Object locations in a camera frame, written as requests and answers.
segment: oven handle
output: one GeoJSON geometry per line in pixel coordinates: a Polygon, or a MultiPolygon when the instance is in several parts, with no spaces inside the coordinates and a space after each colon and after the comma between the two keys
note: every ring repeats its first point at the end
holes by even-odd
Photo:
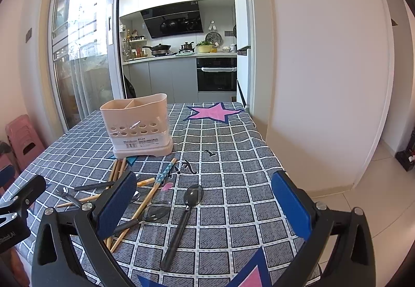
{"type": "Polygon", "coordinates": [[[202,70],[205,71],[207,73],[220,73],[220,72],[226,72],[226,73],[231,73],[233,71],[237,71],[237,68],[198,68],[198,70],[202,70]]]}

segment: tile floor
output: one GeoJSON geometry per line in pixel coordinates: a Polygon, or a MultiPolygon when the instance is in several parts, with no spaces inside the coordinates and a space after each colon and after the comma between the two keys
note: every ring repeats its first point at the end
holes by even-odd
{"type": "MultiPolygon", "coordinates": [[[[415,239],[415,170],[406,172],[380,142],[355,189],[315,198],[334,210],[361,207],[369,223],[376,264],[376,287],[383,287],[399,268],[415,239]]],[[[320,258],[324,270],[337,236],[320,258]]]]}

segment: checkered tablecloth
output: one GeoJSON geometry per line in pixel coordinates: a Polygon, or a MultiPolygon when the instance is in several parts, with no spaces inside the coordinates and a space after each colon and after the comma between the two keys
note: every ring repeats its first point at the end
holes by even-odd
{"type": "MultiPolygon", "coordinates": [[[[209,119],[184,121],[191,114],[186,105],[168,108],[173,153],[140,156],[129,169],[146,179],[162,172],[173,157],[179,159],[170,180],[173,188],[153,198],[170,200],[171,212],[161,220],[132,228],[115,251],[115,259],[137,286],[140,275],[170,287],[221,287],[262,247],[274,283],[303,242],[291,231],[271,191],[270,177],[282,168],[278,159],[245,112],[229,116],[229,124],[225,124],[209,119]],[[183,195],[194,183],[204,187],[202,203],[192,209],[170,272],[160,271],[160,261],[184,209],[183,195]]],[[[225,108],[242,109],[242,105],[225,103],[225,108]]],[[[18,245],[30,263],[45,208],[65,202],[55,194],[56,186],[73,188],[105,181],[113,164],[111,150],[101,113],[96,111],[47,148],[3,196],[9,199],[34,174],[46,178],[46,192],[29,211],[32,234],[18,245]]],[[[140,201],[150,189],[139,189],[140,201]]],[[[97,192],[78,192],[76,197],[97,192]]],[[[129,205],[123,221],[129,220],[138,204],[129,205]]],[[[86,275],[99,284],[78,237],[73,241],[86,275]]]]}

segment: metal bolt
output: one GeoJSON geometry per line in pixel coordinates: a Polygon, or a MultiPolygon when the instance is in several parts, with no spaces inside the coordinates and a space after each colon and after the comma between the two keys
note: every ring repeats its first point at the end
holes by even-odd
{"type": "Polygon", "coordinates": [[[315,203],[315,207],[317,207],[317,209],[319,209],[320,211],[324,211],[327,209],[327,205],[324,204],[322,201],[318,201],[317,203],[315,203]]]}
{"type": "Polygon", "coordinates": [[[360,207],[355,207],[354,208],[354,212],[358,215],[358,216],[362,216],[364,213],[363,213],[363,210],[360,208],[360,207]]]}
{"type": "Polygon", "coordinates": [[[45,214],[48,216],[48,215],[50,215],[50,214],[52,214],[53,213],[53,207],[48,207],[46,210],[45,210],[45,214]]]}
{"type": "Polygon", "coordinates": [[[89,211],[90,209],[92,209],[92,203],[85,203],[82,205],[82,211],[89,211]]]}

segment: beige plastic utensil holder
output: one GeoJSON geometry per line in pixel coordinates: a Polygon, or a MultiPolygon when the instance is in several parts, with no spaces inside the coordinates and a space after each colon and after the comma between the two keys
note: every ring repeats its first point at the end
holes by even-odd
{"type": "Polygon", "coordinates": [[[171,153],[166,94],[112,100],[100,109],[116,158],[171,153]]]}

